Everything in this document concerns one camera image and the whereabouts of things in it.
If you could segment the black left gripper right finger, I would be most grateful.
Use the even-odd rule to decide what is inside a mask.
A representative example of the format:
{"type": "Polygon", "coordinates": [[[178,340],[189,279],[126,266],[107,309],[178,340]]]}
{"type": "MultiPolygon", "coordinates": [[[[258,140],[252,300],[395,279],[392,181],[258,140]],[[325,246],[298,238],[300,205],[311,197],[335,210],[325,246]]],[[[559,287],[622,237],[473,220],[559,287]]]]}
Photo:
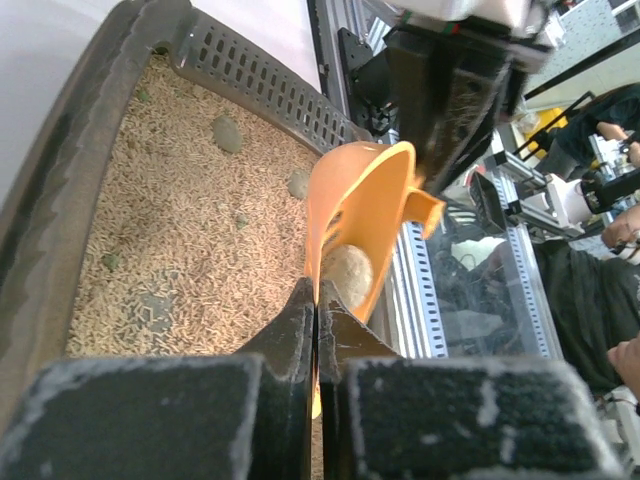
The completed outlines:
{"type": "Polygon", "coordinates": [[[408,359],[323,282],[317,302],[328,479],[621,479],[590,392],[540,357],[408,359]]]}

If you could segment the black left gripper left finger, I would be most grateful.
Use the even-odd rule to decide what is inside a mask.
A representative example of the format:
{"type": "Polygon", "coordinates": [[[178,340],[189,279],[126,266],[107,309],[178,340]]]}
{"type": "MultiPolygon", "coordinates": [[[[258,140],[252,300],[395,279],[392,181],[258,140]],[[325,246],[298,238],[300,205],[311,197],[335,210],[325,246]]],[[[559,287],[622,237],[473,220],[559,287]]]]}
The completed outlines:
{"type": "Polygon", "coordinates": [[[306,479],[312,283],[238,351],[50,364],[1,440],[5,479],[306,479]]]}

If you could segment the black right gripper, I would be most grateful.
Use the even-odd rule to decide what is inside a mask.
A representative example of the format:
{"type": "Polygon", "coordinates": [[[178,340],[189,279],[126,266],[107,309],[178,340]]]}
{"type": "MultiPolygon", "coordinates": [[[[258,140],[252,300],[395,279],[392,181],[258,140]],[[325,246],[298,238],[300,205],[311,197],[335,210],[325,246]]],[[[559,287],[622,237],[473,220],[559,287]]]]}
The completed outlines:
{"type": "Polygon", "coordinates": [[[528,78],[554,48],[551,1],[398,1],[385,35],[399,138],[416,152],[422,188],[440,194],[514,117],[528,78]]]}

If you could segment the yellow litter scoop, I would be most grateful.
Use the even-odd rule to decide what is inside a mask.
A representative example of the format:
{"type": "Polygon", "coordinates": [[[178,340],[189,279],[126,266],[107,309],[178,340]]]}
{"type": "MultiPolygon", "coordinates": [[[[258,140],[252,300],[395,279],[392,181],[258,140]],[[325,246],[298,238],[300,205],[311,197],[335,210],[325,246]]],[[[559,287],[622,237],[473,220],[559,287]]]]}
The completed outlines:
{"type": "Polygon", "coordinates": [[[370,262],[372,280],[352,313],[362,324],[368,323],[402,225],[421,224],[427,239],[445,211],[444,201],[421,189],[423,181],[416,173],[416,150],[408,141],[395,145],[356,141],[319,159],[308,184],[304,261],[315,303],[325,256],[343,245],[356,247],[370,262]]]}

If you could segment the dark brown litter box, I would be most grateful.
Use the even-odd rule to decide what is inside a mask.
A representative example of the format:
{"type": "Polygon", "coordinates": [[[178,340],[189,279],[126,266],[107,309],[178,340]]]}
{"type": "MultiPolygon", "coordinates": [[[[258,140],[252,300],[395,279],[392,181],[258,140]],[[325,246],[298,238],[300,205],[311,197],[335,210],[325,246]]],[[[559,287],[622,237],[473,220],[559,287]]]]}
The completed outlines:
{"type": "Polygon", "coordinates": [[[1,422],[50,364],[231,353],[303,274],[285,184],[364,132],[188,1],[107,16],[27,155],[1,246],[1,422]],[[212,122],[233,118],[235,154],[212,122]]]}

